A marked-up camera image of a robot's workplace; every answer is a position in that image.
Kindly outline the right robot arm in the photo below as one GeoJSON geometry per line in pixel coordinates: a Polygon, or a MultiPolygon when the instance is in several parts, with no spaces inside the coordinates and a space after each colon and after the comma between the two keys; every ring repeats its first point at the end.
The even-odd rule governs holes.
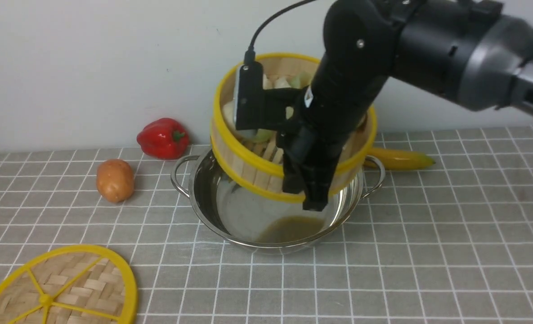
{"type": "Polygon", "coordinates": [[[494,0],[337,0],[325,53],[278,138],[282,190],[320,211],[341,150],[388,78],[470,111],[533,116],[533,27],[494,0]]]}

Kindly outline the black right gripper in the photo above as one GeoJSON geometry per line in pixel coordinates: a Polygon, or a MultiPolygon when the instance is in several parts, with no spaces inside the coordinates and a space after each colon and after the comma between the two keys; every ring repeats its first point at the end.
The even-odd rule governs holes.
{"type": "Polygon", "coordinates": [[[325,53],[277,142],[282,191],[304,194],[304,211],[322,211],[343,147],[390,72],[390,27],[324,27],[325,53]]]}

